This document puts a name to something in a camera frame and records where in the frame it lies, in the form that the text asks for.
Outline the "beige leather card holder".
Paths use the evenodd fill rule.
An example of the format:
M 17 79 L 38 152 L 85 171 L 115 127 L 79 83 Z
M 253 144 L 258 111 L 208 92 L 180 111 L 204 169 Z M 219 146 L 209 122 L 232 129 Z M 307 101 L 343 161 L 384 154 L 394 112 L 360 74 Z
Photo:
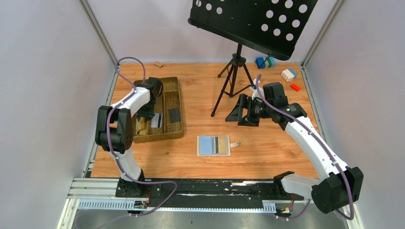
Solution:
M 197 156 L 230 156 L 231 149 L 238 147 L 240 145 L 239 141 L 231 143 L 230 137 L 228 136 L 228 155 L 215 155 L 214 154 L 214 143 L 213 138 L 216 135 L 199 135 L 197 139 L 196 155 Z

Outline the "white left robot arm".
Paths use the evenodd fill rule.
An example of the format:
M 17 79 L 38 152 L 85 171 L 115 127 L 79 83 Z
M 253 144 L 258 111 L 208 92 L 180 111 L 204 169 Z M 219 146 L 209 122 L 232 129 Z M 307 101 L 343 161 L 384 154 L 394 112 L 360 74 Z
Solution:
M 98 109 L 95 142 L 110 153 L 120 171 L 117 197 L 141 197 L 146 192 L 148 183 L 132 151 L 132 119 L 135 116 L 152 119 L 154 105 L 162 93 L 161 80 L 150 77 L 144 83 L 135 84 L 130 93 L 120 101 Z

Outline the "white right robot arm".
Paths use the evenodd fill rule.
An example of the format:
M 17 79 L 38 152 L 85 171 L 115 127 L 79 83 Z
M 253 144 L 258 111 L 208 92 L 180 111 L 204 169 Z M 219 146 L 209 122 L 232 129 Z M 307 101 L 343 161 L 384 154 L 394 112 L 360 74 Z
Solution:
M 274 177 L 273 194 L 285 199 L 290 194 L 311 199 L 325 214 L 348 206 L 353 211 L 359 199 L 363 172 L 341 160 L 320 137 L 307 113 L 298 103 L 289 103 L 281 83 L 258 87 L 255 95 L 239 96 L 227 122 L 258 127 L 261 119 L 270 118 L 291 136 L 314 166 L 318 178 L 300 176 L 288 171 Z

